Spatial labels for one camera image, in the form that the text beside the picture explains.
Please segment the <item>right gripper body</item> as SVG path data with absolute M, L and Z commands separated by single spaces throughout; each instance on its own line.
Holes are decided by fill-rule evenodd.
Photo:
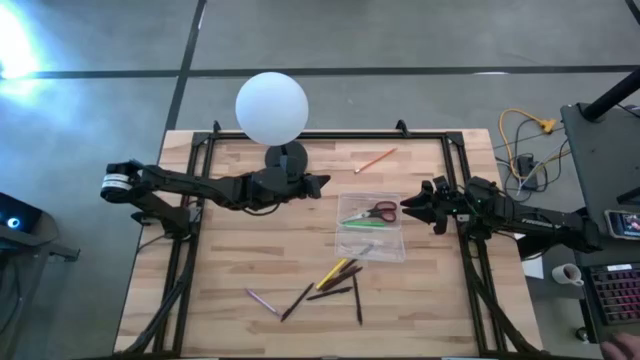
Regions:
M 422 189 L 427 195 L 425 204 L 427 223 L 433 225 L 433 231 L 436 235 L 442 235 L 446 232 L 450 216 L 470 214 L 464 193 L 451 187 L 444 176 L 424 181 Z

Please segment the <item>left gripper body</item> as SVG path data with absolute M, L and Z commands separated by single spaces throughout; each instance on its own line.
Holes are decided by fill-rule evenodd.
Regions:
M 265 168 L 237 178 L 234 190 L 235 210 L 263 210 L 308 195 L 301 177 L 289 180 L 280 168 Z

